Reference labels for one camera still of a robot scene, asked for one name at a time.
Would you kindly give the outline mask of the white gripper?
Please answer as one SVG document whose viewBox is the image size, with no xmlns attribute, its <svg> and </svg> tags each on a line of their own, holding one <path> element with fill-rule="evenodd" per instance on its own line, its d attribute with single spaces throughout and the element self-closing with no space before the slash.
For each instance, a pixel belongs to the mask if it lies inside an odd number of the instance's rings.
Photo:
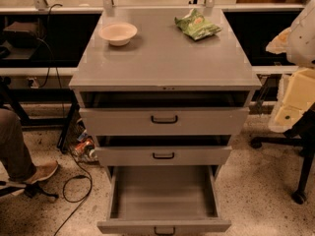
<svg viewBox="0 0 315 236">
<path fill-rule="evenodd" d="M 276 133 L 291 129 L 315 103 L 315 70 L 300 68 L 292 75 L 282 75 L 277 102 L 268 127 Z"/>
</svg>

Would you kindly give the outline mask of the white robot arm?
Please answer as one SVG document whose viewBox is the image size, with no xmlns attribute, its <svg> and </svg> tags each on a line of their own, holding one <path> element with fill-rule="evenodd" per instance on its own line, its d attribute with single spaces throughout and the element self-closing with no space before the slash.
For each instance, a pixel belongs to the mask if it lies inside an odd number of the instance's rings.
<svg viewBox="0 0 315 236">
<path fill-rule="evenodd" d="M 315 0 L 311 0 L 289 28 L 281 31 L 266 51 L 284 53 L 288 62 L 297 66 L 289 75 L 282 75 L 277 103 L 268 127 L 282 133 L 291 129 L 315 103 Z"/>
</svg>

